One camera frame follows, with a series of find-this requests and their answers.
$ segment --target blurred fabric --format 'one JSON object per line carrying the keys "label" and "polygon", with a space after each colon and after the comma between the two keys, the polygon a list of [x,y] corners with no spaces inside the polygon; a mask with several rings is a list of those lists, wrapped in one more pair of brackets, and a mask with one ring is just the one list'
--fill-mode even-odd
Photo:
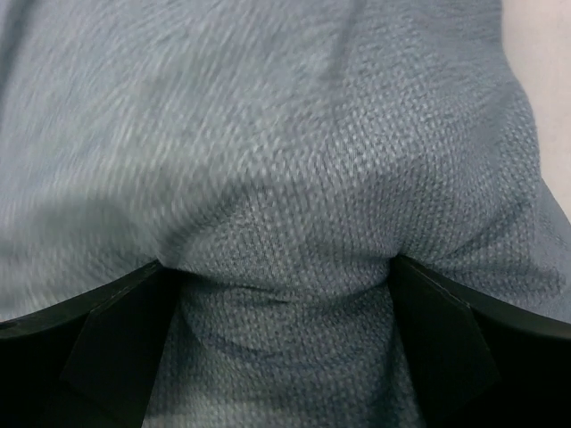
{"label": "blurred fabric", "polygon": [[0,3],[0,319],[159,259],[202,280],[145,427],[423,426],[390,258],[571,320],[571,226],[501,12]]}

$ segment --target textured fabric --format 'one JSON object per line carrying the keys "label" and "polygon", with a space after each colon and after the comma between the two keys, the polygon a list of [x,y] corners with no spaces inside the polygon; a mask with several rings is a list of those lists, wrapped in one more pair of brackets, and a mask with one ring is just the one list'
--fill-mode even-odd
{"label": "textured fabric", "polygon": [[398,253],[571,319],[499,1],[4,0],[0,22],[1,318],[155,258],[202,278],[146,428],[422,426]]}

